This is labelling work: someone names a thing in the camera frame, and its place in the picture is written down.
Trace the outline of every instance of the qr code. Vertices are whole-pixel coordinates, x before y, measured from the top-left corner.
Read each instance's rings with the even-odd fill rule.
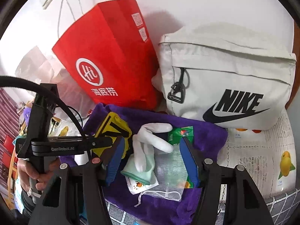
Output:
[[[141,38],[144,42],[148,39],[145,27],[139,29],[139,34],[141,35]]]
[[[141,15],[140,15],[140,13],[134,13],[134,14],[132,14],[131,16],[132,16],[133,21],[134,21],[134,23],[135,23],[135,25],[136,25],[137,27],[139,27],[140,25],[143,24],[143,20],[142,20],[142,17],[141,17]]]

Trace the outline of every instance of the hand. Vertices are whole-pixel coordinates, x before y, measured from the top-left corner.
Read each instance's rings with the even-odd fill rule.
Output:
[[[47,186],[48,181],[53,176],[53,171],[60,165],[59,158],[56,158],[53,162],[49,164],[49,170],[46,174],[39,174],[37,170],[31,165],[29,161],[19,159],[18,160],[18,174],[20,177],[20,183],[22,188],[28,192],[30,188],[29,177],[34,180],[38,180],[40,183],[36,184],[37,190],[44,190]]]

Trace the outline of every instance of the red object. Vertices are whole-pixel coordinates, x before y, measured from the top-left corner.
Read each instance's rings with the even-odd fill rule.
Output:
[[[2,156],[2,163],[9,169],[11,165],[11,156],[4,152]]]
[[[256,130],[256,129],[252,129],[252,131],[256,134],[259,134],[261,132],[261,130]]]
[[[144,110],[157,105],[151,78],[158,61],[136,0],[98,3],[52,50],[96,103]]]
[[[4,147],[8,150],[9,153],[13,153],[14,151],[14,145],[13,145],[14,139],[10,137],[9,135],[6,136],[5,141],[4,141]]]

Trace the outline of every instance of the black plastic buckle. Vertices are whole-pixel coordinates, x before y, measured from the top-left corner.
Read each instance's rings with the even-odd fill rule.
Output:
[[[168,93],[168,99],[174,102],[177,102],[179,104],[182,104],[185,100],[185,94],[184,94],[184,84],[183,84],[183,75],[185,72],[185,68],[180,68],[180,78],[179,81],[175,82],[171,86],[171,91]]]

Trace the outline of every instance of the white nike bag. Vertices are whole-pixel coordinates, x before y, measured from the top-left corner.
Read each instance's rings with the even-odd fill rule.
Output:
[[[164,35],[159,64],[169,113],[267,130],[290,98],[296,56],[270,35],[214,23]]]

